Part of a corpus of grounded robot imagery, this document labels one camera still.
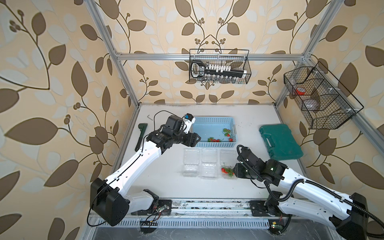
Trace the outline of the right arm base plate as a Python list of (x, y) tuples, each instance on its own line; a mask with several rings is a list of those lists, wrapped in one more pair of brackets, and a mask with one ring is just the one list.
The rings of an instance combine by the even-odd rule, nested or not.
[(250, 209), (253, 217), (288, 217), (275, 204), (267, 204), (266, 200), (249, 201)]

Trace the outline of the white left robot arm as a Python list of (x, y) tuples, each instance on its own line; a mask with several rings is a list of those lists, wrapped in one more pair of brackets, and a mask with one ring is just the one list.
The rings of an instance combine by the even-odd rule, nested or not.
[(201, 140), (197, 133), (179, 131), (151, 132), (143, 146), (117, 171), (105, 180), (97, 178), (91, 184), (90, 210), (107, 224), (116, 226), (127, 214), (156, 211), (159, 197), (148, 189), (128, 195), (128, 191), (143, 171), (175, 144), (195, 147)]

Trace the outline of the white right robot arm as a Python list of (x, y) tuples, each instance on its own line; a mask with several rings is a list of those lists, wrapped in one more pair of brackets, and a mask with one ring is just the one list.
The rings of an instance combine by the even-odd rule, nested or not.
[(265, 201), (250, 202), (254, 214), (299, 216), (336, 230), (346, 240), (383, 239), (383, 234), (368, 232), (369, 219), (380, 227), (384, 222), (368, 211), (364, 196), (329, 189), (279, 161), (264, 162), (243, 145), (237, 146), (237, 153), (236, 177), (256, 180), (269, 193)]

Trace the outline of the packed red strawberries cluster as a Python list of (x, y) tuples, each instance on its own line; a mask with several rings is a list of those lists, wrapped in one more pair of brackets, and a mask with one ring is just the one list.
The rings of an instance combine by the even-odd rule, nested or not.
[(221, 166), (221, 172), (222, 172), (222, 177), (223, 178), (229, 178), (229, 179), (232, 179), (232, 178), (235, 178), (236, 175), (234, 173), (234, 167), (235, 166), (227, 166), (227, 165), (222, 165)]

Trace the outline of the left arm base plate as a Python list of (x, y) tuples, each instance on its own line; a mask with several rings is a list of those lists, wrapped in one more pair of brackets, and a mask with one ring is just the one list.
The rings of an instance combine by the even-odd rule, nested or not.
[(169, 207), (168, 209), (165, 209), (162, 211), (162, 216), (169, 216), (172, 212), (172, 203), (173, 203), (173, 201), (168, 200), (168, 199), (156, 200), (156, 201), (154, 201), (154, 203), (152, 203), (152, 205), (150, 206), (149, 209), (136, 211), (136, 212), (130, 213), (130, 215), (132, 215), (132, 216), (149, 216), (149, 215), (155, 213), (155, 211), (157, 209), (160, 209), (161, 207), (164, 207), (164, 206), (168, 206)]

